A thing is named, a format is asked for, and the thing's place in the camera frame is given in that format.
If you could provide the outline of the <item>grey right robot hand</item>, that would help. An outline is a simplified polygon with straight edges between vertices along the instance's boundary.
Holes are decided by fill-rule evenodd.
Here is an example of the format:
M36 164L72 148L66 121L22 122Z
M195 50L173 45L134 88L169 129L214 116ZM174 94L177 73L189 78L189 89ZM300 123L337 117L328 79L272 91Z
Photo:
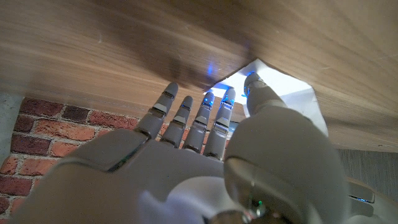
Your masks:
M60 159L11 223L396 223L397 204L345 177L338 153L308 118L255 73L249 117L232 135L226 93L204 150L179 147L192 107L156 141L178 87L136 129L114 130Z

